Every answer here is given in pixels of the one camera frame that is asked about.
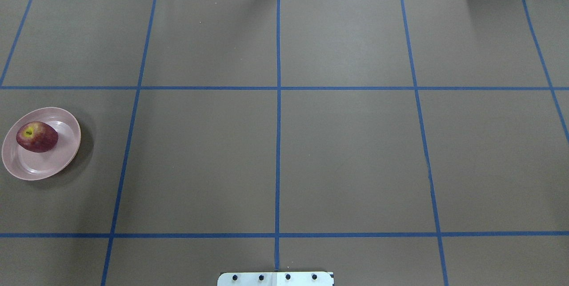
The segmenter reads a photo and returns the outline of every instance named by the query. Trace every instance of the plate rim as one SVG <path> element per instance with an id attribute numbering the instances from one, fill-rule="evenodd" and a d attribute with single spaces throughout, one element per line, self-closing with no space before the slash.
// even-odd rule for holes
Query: plate rim
<path id="1" fill-rule="evenodd" d="M 2 142 L 2 152 L 4 152 L 4 147 L 6 146 L 6 142 L 8 141 L 8 135 L 10 134 L 10 132 L 13 130 L 13 128 L 16 127 L 17 124 L 19 124 L 22 120 L 24 120 L 25 118 L 27 118 L 28 116 L 30 116 L 31 114 L 39 111 L 39 110 L 45 110 L 45 109 L 57 109 L 57 110 L 61 110 L 63 112 L 63 114 L 69 114 L 69 116 L 71 116 L 71 118 L 73 118 L 73 121 L 75 122 L 75 124 L 77 125 L 77 128 L 79 130 L 79 141 L 77 142 L 77 147 L 75 147 L 75 152 L 73 153 L 73 156 L 69 159 L 68 162 L 65 163 L 65 165 L 62 165 L 60 168 L 57 169 L 57 171 L 55 171 L 53 174 L 49 174 L 49 175 L 42 175 L 39 178 L 34 178 L 34 179 L 28 179 L 28 178 L 22 178 L 18 175 L 15 175 L 14 173 L 12 173 L 12 171 L 10 171 L 10 169 L 8 168 L 8 166 L 6 166 L 6 161 L 4 160 L 4 153 L 2 153 L 2 164 L 4 164 L 4 168 L 8 171 L 8 173 L 10 173 L 12 176 L 18 178 L 18 179 L 22 179 L 23 181 L 39 181 L 41 179 L 46 179 L 49 178 L 59 172 L 61 172 L 62 170 L 64 170 L 74 159 L 75 156 L 77 156 L 77 152 L 79 151 L 79 147 L 81 146 L 81 125 L 79 124 L 77 118 L 75 118 L 75 116 L 69 112 L 68 110 L 65 110 L 63 108 L 59 108 L 59 107 L 55 107 L 55 106 L 48 106 L 48 107 L 43 107 L 43 108 L 38 108 L 35 110 L 32 110 L 30 112 L 28 112 L 27 114 L 25 114 L 24 116 L 22 116 L 20 119 L 18 119 L 13 125 L 12 127 L 10 127 L 10 129 L 8 130 L 8 132 L 6 133 L 6 136 L 4 137 L 4 141 Z"/>

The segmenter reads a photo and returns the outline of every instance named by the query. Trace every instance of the pink plate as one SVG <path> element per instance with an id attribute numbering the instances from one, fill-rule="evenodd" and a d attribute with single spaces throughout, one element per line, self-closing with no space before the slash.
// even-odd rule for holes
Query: pink plate
<path id="1" fill-rule="evenodd" d="M 49 152 L 34 153 L 16 142 L 20 127 L 31 121 L 42 121 L 53 127 L 59 139 Z M 77 154 L 81 128 L 77 119 L 65 109 L 45 107 L 27 114 L 10 128 L 2 144 L 2 162 L 10 174 L 25 181 L 37 181 L 62 171 Z"/>

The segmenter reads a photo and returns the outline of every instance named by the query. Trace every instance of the table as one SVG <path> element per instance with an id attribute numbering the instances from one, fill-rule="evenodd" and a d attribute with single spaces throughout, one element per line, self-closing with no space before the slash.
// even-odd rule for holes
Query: table
<path id="1" fill-rule="evenodd" d="M 569 0 L 0 0 L 0 284 L 569 280 Z"/>

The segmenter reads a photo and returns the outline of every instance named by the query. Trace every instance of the apple on plate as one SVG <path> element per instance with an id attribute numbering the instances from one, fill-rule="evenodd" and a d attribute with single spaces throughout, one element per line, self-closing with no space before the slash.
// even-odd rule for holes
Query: apple on plate
<path id="1" fill-rule="evenodd" d="M 45 122 L 32 121 L 23 125 L 16 134 L 16 141 L 30 152 L 45 153 L 57 144 L 59 135 Z"/>

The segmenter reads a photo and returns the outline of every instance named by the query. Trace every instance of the white metal plate with holes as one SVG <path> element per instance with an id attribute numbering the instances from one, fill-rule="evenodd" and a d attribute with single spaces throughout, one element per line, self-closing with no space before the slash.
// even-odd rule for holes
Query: white metal plate with holes
<path id="1" fill-rule="evenodd" d="M 332 272 L 223 273 L 217 286 L 333 286 Z"/>

